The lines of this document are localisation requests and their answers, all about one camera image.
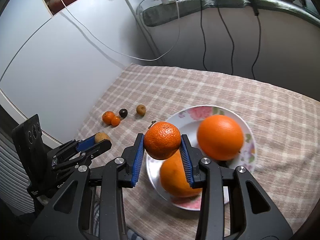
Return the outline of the large round orange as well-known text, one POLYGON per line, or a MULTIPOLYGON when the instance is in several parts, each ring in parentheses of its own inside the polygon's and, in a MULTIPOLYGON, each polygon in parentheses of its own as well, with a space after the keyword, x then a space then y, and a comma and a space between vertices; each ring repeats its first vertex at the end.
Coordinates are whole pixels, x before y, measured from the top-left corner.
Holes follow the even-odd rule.
POLYGON ((244 144, 244 134, 232 118, 212 115, 200 123, 197 142, 207 156, 215 160, 228 161, 239 154, 244 144))

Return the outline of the floral white plate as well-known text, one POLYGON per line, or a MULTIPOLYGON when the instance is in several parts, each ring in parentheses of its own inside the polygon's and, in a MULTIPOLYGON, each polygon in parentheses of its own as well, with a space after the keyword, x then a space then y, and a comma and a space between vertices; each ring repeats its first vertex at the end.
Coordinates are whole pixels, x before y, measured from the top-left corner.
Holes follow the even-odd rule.
MULTIPOLYGON (((257 146, 252 130, 239 115, 226 108, 214 105, 200 105, 186 108, 169 117, 167 122, 175 125, 181 134, 186 134, 193 147, 198 148, 197 129, 200 123, 210 115, 225 115, 237 122, 244 134, 244 144, 238 156, 227 161, 226 166, 234 169, 237 166, 244 166, 250 173, 254 173, 257 163, 257 146)), ((157 193, 170 204, 179 207, 180 209, 189 211, 200 211, 201 195, 189 198, 176 198, 167 193, 161 186, 160 169, 163 161, 156 160, 146 156, 146 171, 152 187, 157 193)))

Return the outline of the pink plaid tablecloth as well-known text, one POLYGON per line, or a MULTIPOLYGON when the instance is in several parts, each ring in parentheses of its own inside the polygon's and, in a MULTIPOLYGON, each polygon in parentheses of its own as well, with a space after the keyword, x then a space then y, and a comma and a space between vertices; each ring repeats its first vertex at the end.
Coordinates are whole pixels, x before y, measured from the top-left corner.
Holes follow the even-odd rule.
POLYGON ((222 73, 130 65, 108 85, 76 138, 105 132, 112 148, 92 164, 104 165, 153 120, 197 105, 229 109, 247 122, 257 144, 254 177, 297 231, 319 200, 319 102, 307 96, 222 73), (140 104, 146 107, 144 116, 136 112, 140 104), (123 108, 128 111, 124 119, 119 116, 123 108), (120 117, 118 126, 103 123, 106 111, 120 117))

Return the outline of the medium mandarin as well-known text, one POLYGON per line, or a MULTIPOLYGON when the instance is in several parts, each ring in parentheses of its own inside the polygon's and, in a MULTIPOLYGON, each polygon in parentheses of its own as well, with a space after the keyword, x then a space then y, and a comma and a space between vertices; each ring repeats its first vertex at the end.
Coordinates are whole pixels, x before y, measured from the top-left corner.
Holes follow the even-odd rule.
POLYGON ((156 160, 170 158, 180 148, 180 144, 180 131, 168 122, 154 123, 144 135, 144 148, 156 160))

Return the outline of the small brown kiwi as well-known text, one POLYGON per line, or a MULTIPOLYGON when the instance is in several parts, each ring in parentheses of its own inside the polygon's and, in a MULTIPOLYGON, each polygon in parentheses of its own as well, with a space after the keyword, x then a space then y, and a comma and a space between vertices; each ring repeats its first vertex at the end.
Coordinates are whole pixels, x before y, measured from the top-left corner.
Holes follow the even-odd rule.
POLYGON ((97 143, 99 143, 99 142, 101 142, 101 141, 103 141, 103 140, 111 140, 110 139, 110 137, 106 134, 106 133, 104 133, 104 132, 99 132, 99 133, 96 133, 95 134, 95 136, 94 136, 94 141, 95 141, 95 143, 97 144, 97 143))

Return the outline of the dark plum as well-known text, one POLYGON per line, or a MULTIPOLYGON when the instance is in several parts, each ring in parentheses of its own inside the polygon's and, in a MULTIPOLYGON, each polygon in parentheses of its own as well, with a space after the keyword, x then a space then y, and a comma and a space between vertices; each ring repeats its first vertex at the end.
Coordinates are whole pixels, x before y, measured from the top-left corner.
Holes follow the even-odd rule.
POLYGON ((119 111, 119 116, 120 116, 122 119, 126 118, 127 115, 128 115, 127 109, 124 109, 124 108, 123 108, 123 109, 120 109, 120 111, 119 111))

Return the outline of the grey windowsill cushion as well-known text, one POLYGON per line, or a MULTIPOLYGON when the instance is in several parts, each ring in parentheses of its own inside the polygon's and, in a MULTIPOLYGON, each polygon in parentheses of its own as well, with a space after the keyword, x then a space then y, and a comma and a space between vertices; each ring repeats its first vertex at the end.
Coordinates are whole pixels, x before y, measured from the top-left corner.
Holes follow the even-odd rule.
MULTIPOLYGON (((283 0, 254 0, 257 9, 283 12, 319 27, 319 17, 301 7, 283 0)), ((208 8, 242 9, 251 5, 249 0, 179 0, 177 3, 160 4, 143 10, 146 26, 156 27, 178 17, 184 17, 208 8)))

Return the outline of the small mandarin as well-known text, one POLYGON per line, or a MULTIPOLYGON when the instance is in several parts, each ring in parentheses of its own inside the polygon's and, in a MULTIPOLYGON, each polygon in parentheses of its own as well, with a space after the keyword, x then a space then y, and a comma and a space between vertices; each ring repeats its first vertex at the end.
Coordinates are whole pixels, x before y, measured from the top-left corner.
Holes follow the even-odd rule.
POLYGON ((103 115, 102 115, 102 121, 104 124, 106 125, 110 125, 112 119, 114 118, 115 114, 112 111, 106 111, 103 115))

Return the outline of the tiny orange kumquat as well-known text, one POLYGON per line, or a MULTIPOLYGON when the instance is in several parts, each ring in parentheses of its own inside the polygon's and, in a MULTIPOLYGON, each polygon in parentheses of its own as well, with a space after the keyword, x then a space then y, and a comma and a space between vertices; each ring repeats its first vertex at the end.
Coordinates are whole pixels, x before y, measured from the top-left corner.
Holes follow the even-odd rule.
POLYGON ((121 122, 121 119, 120 119, 119 116, 114 116, 114 117, 111 119, 111 125, 112 125, 113 127, 118 126, 118 125, 120 124, 120 122, 121 122))

